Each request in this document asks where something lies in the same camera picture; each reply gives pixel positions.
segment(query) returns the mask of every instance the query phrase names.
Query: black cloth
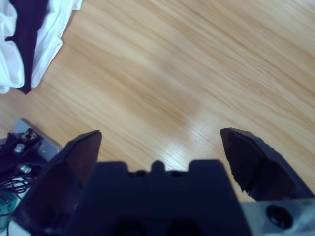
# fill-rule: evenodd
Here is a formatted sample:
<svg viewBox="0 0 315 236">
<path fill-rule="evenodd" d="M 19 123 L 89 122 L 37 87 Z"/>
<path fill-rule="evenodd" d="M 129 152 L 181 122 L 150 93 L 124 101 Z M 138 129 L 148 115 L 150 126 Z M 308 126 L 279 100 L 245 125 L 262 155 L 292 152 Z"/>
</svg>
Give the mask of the black cloth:
<svg viewBox="0 0 315 236">
<path fill-rule="evenodd" d="M 15 42 L 22 56 L 25 84 L 18 89 L 27 94 L 32 89 L 32 71 L 37 32 L 46 16 L 48 0 L 10 0 L 10 2 L 17 11 L 18 19 L 15 34 L 6 40 Z"/>
</svg>

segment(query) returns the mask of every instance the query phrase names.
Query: wood grain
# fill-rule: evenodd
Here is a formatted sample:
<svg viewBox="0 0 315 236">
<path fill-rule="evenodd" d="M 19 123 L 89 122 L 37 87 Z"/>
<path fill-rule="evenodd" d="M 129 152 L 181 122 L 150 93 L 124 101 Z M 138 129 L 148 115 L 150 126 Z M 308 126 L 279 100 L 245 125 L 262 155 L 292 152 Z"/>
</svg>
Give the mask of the wood grain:
<svg viewBox="0 0 315 236">
<path fill-rule="evenodd" d="M 230 173 L 220 129 L 235 127 L 315 191 L 314 39 L 310 0 L 86 0 L 41 85 L 0 96 L 0 137 L 19 118 L 61 145 L 99 129 L 101 161 Z"/>
</svg>

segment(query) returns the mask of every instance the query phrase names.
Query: white fabric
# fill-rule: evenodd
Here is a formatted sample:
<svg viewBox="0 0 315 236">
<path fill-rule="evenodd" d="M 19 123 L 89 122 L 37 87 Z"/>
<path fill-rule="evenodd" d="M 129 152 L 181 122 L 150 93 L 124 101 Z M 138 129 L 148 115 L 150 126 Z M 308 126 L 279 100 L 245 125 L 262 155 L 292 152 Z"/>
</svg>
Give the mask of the white fabric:
<svg viewBox="0 0 315 236">
<path fill-rule="evenodd" d="M 63 45 L 61 37 L 73 10 L 80 10 L 82 0 L 50 0 L 47 15 L 38 31 L 31 86 L 38 86 L 49 64 Z"/>
<path fill-rule="evenodd" d="M 18 48 L 7 37 L 15 32 L 17 13 L 9 0 L 0 0 L 0 93 L 7 93 L 10 87 L 24 85 L 24 66 Z"/>
</svg>

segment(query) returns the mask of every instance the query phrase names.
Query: screw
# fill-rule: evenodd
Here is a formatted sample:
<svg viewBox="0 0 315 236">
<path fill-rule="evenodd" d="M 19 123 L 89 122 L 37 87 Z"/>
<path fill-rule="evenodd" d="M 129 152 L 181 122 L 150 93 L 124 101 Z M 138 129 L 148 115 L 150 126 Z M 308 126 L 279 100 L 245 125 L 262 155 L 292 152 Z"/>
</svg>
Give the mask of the screw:
<svg viewBox="0 0 315 236">
<path fill-rule="evenodd" d="M 28 165 L 21 165 L 20 166 L 20 171 L 22 171 L 25 174 L 28 174 L 29 172 L 31 172 L 32 168 Z"/>
<path fill-rule="evenodd" d="M 17 144 L 16 147 L 14 148 L 14 151 L 16 153 L 21 153 L 24 151 L 25 145 L 24 144 Z"/>
</svg>

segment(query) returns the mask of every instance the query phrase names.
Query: metal plate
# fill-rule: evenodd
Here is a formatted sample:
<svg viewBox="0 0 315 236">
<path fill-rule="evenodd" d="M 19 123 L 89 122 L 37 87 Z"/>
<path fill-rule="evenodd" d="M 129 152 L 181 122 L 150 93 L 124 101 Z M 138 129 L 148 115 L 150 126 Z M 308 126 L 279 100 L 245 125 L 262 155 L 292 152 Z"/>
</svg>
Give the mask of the metal plate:
<svg viewBox="0 0 315 236">
<path fill-rule="evenodd" d="M 293 218 L 293 225 L 283 230 L 273 224 L 267 207 L 283 207 Z M 244 215 L 254 236 L 315 236 L 315 199 L 262 201 L 241 203 Z"/>
<path fill-rule="evenodd" d="M 39 129 L 34 127 L 32 124 L 27 122 L 25 119 L 20 119 L 15 123 L 15 126 L 12 130 L 12 133 L 18 134 L 27 131 L 27 129 L 33 129 L 37 134 L 44 138 L 41 147 L 38 150 L 38 155 L 45 159 L 46 161 L 50 161 L 56 154 L 59 153 L 61 147 L 58 143 L 53 141 Z"/>
</svg>

